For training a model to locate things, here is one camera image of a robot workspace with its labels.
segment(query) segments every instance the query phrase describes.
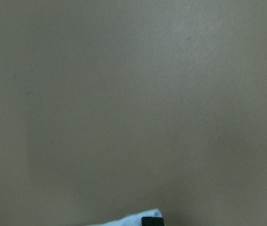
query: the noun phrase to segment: black object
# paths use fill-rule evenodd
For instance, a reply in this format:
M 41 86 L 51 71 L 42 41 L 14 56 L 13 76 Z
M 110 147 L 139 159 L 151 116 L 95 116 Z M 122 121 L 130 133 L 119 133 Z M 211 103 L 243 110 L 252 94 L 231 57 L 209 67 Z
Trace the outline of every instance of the black object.
M 163 218 L 143 217 L 142 226 L 165 226 Z

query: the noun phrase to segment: light blue cloth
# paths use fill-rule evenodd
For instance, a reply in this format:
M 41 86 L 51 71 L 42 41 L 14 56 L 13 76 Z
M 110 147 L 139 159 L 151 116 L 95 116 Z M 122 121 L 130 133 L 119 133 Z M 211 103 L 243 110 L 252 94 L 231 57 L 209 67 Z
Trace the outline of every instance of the light blue cloth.
M 162 214 L 158 209 L 154 209 L 130 215 L 121 220 L 111 221 L 100 225 L 90 225 L 90 226 L 142 226 L 142 221 L 141 221 L 142 217 L 162 218 Z

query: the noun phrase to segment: white cloth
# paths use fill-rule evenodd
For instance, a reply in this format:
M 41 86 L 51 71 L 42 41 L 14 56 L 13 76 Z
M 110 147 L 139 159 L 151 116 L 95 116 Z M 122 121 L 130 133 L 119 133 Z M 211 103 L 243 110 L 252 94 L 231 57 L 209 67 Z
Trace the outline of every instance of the white cloth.
M 142 217 L 158 217 L 161 218 L 162 214 L 158 209 L 148 210 L 138 214 L 127 216 L 123 219 L 111 221 L 105 224 L 90 225 L 90 226 L 142 226 Z

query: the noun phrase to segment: beige background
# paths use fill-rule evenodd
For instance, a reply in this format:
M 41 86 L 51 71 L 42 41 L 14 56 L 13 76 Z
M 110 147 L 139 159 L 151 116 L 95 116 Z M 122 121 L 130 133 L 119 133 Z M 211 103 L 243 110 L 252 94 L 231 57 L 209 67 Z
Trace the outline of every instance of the beige background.
M 0 1 L 0 226 L 155 207 L 267 226 L 267 0 Z

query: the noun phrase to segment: towel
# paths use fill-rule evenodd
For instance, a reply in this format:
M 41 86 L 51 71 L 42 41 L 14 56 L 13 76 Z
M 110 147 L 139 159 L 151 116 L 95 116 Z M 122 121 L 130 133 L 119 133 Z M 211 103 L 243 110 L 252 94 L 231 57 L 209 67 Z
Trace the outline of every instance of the towel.
M 162 214 L 158 209 L 154 209 L 130 215 L 123 219 L 111 221 L 105 224 L 90 225 L 90 226 L 142 226 L 142 221 L 141 221 L 142 217 L 162 218 Z

